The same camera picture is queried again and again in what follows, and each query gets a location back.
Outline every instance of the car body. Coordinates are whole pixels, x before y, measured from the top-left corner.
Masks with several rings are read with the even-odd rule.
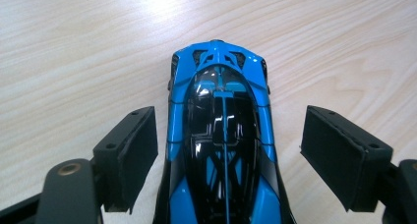
[[[295,223],[279,174],[266,61],[221,40],[174,53],[153,223]]]

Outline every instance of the sports car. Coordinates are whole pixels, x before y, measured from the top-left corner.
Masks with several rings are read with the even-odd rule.
[[[153,223],[295,223],[283,186],[264,58],[212,40],[172,56]]]

